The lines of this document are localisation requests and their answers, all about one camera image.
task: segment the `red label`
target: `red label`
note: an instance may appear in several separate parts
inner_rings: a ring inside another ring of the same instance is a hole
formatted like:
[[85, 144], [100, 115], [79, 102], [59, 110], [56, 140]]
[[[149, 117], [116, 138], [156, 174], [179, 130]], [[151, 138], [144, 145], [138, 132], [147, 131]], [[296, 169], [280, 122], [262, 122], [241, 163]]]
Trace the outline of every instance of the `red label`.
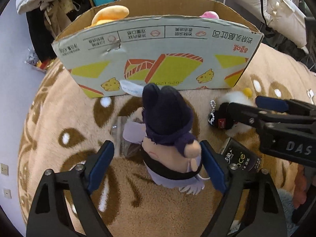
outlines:
[[220, 118], [220, 119], [218, 120], [218, 128], [224, 129], [225, 126], [226, 126], [226, 119], [225, 119], [225, 118], [223, 118], [223, 119]]

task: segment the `black waistband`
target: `black waistband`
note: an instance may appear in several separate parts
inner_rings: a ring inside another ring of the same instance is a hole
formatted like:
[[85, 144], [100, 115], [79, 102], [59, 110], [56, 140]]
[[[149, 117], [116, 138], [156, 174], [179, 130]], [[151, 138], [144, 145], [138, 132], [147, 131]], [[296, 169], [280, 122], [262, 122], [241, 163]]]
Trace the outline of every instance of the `black waistband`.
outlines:
[[186, 179], [190, 179], [192, 177], [195, 177], [201, 170], [202, 168], [202, 160], [200, 162], [199, 167], [197, 168], [196, 171], [191, 171], [191, 172], [187, 172], [187, 173], [180, 173], [177, 171], [173, 171], [169, 168], [167, 168], [166, 166], [162, 165], [159, 161], [156, 161], [154, 159], [152, 159], [147, 152], [144, 151], [143, 147], [140, 147], [140, 151], [143, 157], [143, 160], [145, 162], [145, 164], [156, 174], [170, 179], [170, 180], [186, 180]]

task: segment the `black tissue package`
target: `black tissue package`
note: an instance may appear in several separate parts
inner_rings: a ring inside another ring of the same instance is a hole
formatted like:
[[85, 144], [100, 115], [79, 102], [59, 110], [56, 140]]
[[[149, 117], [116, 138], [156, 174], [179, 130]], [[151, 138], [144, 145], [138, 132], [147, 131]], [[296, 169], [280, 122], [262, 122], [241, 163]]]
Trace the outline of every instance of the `black tissue package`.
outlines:
[[259, 170], [261, 158], [231, 137], [226, 139], [220, 153], [228, 164], [234, 163], [249, 172]]

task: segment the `white wall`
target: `white wall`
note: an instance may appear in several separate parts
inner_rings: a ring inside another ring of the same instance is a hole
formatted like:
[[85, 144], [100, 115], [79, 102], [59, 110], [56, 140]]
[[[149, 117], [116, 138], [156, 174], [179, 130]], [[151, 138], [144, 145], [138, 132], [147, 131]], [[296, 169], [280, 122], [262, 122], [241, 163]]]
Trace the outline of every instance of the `white wall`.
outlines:
[[[9, 166], [9, 176], [0, 174], [0, 205], [24, 236], [17, 156], [26, 114], [44, 77], [44, 73], [24, 63], [31, 46], [26, 15], [18, 15], [15, 0], [10, 0], [0, 16], [0, 162]], [[11, 189], [12, 199], [4, 198], [3, 188]]]

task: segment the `brown pattern on blanket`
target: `brown pattern on blanket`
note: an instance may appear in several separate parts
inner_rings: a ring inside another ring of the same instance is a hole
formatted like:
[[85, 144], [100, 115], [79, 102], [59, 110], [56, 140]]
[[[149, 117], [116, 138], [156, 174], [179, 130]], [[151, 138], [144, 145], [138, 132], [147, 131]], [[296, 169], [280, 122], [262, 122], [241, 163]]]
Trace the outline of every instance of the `brown pattern on blanket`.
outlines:
[[[297, 74], [304, 82], [297, 81]], [[257, 95], [269, 95], [309, 102], [307, 95], [301, 94], [306, 93], [306, 89], [316, 90], [316, 82], [301, 64], [262, 44], [233, 89], [246, 87], [253, 91], [253, 100]], [[215, 150], [219, 150], [227, 136], [223, 131], [209, 127], [209, 101], [227, 91], [181, 91], [194, 110], [193, 134], [199, 140], [208, 140]], [[130, 116], [132, 120], [140, 106], [140, 98], [127, 95], [91, 100], [59, 61], [52, 66], [26, 117], [20, 143], [18, 190], [25, 222], [45, 169], [66, 171], [84, 162], [105, 140], [113, 140], [110, 130], [115, 117]], [[282, 186], [293, 191], [295, 163], [260, 153], [259, 138], [254, 129], [237, 134], [235, 139], [262, 158], [261, 166], [270, 171], [277, 188]], [[65, 196], [74, 227], [83, 233], [69, 192], [65, 192]], [[113, 159], [100, 188], [91, 198], [114, 236], [150, 233], [151, 236], [195, 237], [205, 229], [221, 196], [210, 182], [206, 182], [204, 190], [196, 196], [157, 186], [140, 155], [136, 154], [129, 159]], [[247, 192], [244, 192], [236, 219], [242, 216], [246, 196]]]

